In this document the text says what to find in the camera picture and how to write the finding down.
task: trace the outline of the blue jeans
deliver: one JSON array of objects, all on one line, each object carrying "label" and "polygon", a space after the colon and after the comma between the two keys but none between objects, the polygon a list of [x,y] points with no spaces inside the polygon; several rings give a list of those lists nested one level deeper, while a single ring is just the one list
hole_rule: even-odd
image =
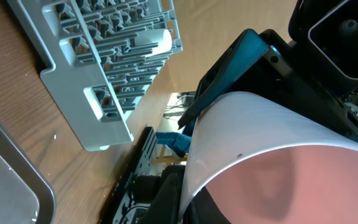
[{"label": "blue jeans", "polygon": [[184,157],[189,153],[191,137],[182,133],[155,133],[157,144],[163,144],[172,149],[179,157]]}]

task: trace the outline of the metal tray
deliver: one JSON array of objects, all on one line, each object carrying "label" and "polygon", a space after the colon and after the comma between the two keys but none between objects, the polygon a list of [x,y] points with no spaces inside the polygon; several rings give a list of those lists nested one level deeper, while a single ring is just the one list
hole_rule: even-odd
[{"label": "metal tray", "polygon": [[0,223],[53,221],[55,194],[0,125]]}]

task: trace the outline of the wooden surface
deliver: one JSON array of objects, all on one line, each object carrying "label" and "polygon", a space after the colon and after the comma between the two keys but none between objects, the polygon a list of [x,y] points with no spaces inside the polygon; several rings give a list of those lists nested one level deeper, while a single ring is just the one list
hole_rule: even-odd
[{"label": "wooden surface", "polygon": [[245,29],[274,29],[289,41],[296,0],[174,0],[183,52],[168,67],[175,92],[195,91],[200,79]]},{"label": "wooden surface", "polygon": [[[15,23],[0,2],[0,122],[51,183],[54,223],[96,223],[131,144],[102,152],[82,148],[37,75],[34,53]],[[145,125],[158,126],[171,90],[163,69],[128,120],[134,136]]]}]

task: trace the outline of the dish rack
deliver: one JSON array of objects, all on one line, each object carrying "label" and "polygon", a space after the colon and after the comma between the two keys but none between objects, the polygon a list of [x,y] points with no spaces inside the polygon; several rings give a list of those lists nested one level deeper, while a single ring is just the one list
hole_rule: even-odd
[{"label": "dish rack", "polygon": [[[161,0],[8,0],[47,69],[40,77],[87,151],[133,141],[126,120],[171,54],[183,50],[173,7]],[[135,45],[168,29],[171,51]]]}]

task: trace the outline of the wooden table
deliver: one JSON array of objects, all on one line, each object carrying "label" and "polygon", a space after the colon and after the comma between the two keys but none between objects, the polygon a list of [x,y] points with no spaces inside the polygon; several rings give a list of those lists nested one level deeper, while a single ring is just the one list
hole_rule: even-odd
[{"label": "wooden table", "polygon": [[[96,223],[127,164],[131,144],[101,152],[82,148],[35,70],[30,42],[2,2],[0,122],[52,185],[57,200],[54,223]],[[127,122],[134,136],[146,125],[158,126],[171,90],[164,68]]]}]

